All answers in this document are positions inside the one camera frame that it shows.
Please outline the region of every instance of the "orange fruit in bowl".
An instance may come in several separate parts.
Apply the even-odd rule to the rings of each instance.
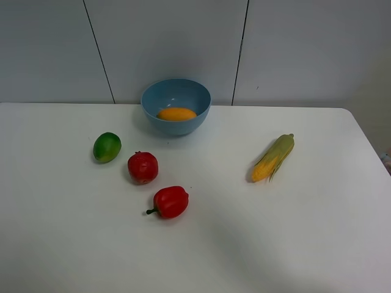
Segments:
[[[188,108],[165,108],[159,112],[157,117],[167,121],[186,121],[192,118],[196,118],[197,114]]]

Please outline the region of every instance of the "corn cob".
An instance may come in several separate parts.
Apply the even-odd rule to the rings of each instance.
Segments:
[[[255,164],[251,179],[257,182],[269,177],[273,179],[283,160],[289,155],[294,146],[293,134],[283,134],[267,150],[263,157]]]

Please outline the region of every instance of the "white wall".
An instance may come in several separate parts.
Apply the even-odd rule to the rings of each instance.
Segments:
[[[378,153],[391,147],[391,48],[379,55],[344,108],[352,112]]]
[[[113,103],[82,0],[0,5],[0,102]]]
[[[235,105],[342,106],[391,41],[389,0],[250,0]]]
[[[231,104],[247,0],[87,0],[118,103],[156,81],[189,78]]]

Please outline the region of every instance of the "toy vegetable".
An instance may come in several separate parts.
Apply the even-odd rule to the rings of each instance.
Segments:
[[[266,154],[255,164],[252,181],[257,182],[266,177],[273,179],[283,160],[290,154],[294,146],[293,134],[283,134],[268,149]]]
[[[158,191],[153,197],[153,209],[147,215],[158,212],[163,218],[178,217],[189,204],[189,195],[181,186],[171,186]]]

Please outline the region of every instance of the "toy fruit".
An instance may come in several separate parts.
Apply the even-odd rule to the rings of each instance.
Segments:
[[[165,108],[159,112],[157,117],[168,121],[185,121],[197,116],[192,110],[187,108]]]
[[[153,209],[147,215],[158,212],[163,218],[178,217],[189,204],[189,195],[181,186],[171,186],[158,191],[153,197]]]
[[[158,175],[158,160],[151,153],[138,151],[129,158],[128,171],[135,182],[147,184]]]
[[[267,150],[266,154],[255,164],[252,171],[252,181],[269,177],[269,181],[273,179],[280,168],[283,160],[289,155],[294,146],[293,134],[283,134],[280,136]]]
[[[99,136],[93,145],[93,156],[98,162],[113,160],[121,150],[121,140],[114,133],[106,132]]]

